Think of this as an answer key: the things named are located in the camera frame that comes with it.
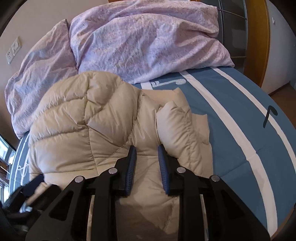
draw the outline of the quilted fabric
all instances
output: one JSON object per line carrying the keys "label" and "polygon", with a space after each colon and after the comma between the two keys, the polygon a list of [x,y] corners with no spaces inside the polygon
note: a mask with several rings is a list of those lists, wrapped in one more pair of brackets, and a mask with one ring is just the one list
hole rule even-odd
{"label": "quilted fabric", "polygon": [[85,72],[54,84],[33,118],[31,178],[43,173],[61,188],[98,176],[136,147],[131,195],[116,204],[119,240],[177,238],[179,203],[162,187],[160,143],[196,174],[213,173],[207,117],[191,113],[180,89],[142,91],[114,74]]}

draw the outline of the wall socket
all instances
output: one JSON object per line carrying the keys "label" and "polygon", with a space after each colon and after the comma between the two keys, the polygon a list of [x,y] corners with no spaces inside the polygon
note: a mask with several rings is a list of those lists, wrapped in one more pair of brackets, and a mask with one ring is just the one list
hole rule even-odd
{"label": "wall socket", "polygon": [[9,50],[7,51],[7,53],[6,53],[5,56],[6,56],[6,59],[7,59],[8,64],[10,64],[11,61],[12,61],[12,59],[14,58],[14,55],[13,55],[13,52],[12,52],[11,47],[9,48]]}
{"label": "wall socket", "polygon": [[15,57],[15,55],[17,54],[17,52],[20,50],[21,47],[22,45],[20,42],[20,38],[17,37],[5,55],[8,64],[11,63],[11,61],[13,60],[13,58]]}

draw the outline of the floor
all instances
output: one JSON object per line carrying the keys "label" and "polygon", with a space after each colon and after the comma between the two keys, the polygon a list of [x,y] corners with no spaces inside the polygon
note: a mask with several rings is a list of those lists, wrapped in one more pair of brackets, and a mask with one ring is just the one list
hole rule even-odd
{"label": "floor", "polygon": [[286,85],[271,95],[271,98],[278,104],[296,128],[296,90],[291,85]]}

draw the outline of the metal rivet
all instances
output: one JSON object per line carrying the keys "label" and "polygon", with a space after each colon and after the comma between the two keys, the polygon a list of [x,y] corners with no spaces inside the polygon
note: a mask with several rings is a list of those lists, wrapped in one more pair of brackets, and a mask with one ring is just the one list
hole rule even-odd
{"label": "metal rivet", "polygon": [[112,167],[112,168],[109,169],[109,173],[110,174],[115,174],[115,173],[117,173],[117,169],[115,167]]}
{"label": "metal rivet", "polygon": [[212,181],[214,181],[214,182],[218,182],[218,181],[220,181],[220,177],[217,176],[217,175],[213,175],[213,176],[211,176],[211,179],[212,179]]}
{"label": "metal rivet", "polygon": [[76,183],[80,183],[83,181],[83,176],[78,176],[78,177],[75,177],[75,182]]}
{"label": "metal rivet", "polygon": [[186,172],[186,169],[184,167],[178,167],[177,172],[178,173],[184,173],[184,172]]}

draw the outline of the blue bedsheet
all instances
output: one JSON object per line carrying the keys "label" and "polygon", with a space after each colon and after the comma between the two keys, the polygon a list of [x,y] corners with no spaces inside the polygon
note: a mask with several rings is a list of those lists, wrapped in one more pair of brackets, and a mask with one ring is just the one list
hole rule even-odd
{"label": "blue bedsheet", "polygon": [[[214,173],[239,195],[273,234],[296,202],[296,130],[277,104],[230,67],[170,73],[144,89],[180,88],[196,114],[207,114]],[[278,115],[266,112],[273,106]],[[15,156],[10,192],[28,182],[28,136]]]}

